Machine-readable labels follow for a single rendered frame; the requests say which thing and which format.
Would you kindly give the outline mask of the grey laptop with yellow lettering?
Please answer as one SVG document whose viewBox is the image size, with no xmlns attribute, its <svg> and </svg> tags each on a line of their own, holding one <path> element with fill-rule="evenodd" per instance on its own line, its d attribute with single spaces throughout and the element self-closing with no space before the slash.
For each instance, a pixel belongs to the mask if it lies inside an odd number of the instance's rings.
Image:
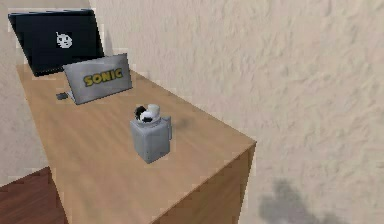
<svg viewBox="0 0 384 224">
<path fill-rule="evenodd" d="M 98 100 L 132 88 L 126 53 L 63 66 L 76 105 Z"/>
</svg>

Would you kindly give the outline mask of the light wooden desk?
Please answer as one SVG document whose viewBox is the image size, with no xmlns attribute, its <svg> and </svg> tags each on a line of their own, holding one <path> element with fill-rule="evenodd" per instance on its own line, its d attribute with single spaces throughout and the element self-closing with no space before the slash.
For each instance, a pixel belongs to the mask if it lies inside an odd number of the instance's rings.
<svg viewBox="0 0 384 224">
<path fill-rule="evenodd" d="M 237 224 L 256 142 L 139 74 L 83 105 L 58 100 L 64 74 L 17 72 L 69 224 Z M 147 164 L 130 132 L 154 103 L 172 118 L 171 151 Z"/>
</svg>

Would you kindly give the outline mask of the black laptop with white emblem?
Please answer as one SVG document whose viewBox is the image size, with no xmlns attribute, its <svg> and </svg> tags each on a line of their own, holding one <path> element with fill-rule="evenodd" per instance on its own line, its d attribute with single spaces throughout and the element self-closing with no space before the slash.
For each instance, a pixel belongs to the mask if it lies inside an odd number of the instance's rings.
<svg viewBox="0 0 384 224">
<path fill-rule="evenodd" d="M 8 19 L 36 77 L 104 56 L 92 9 L 10 13 Z"/>
</svg>

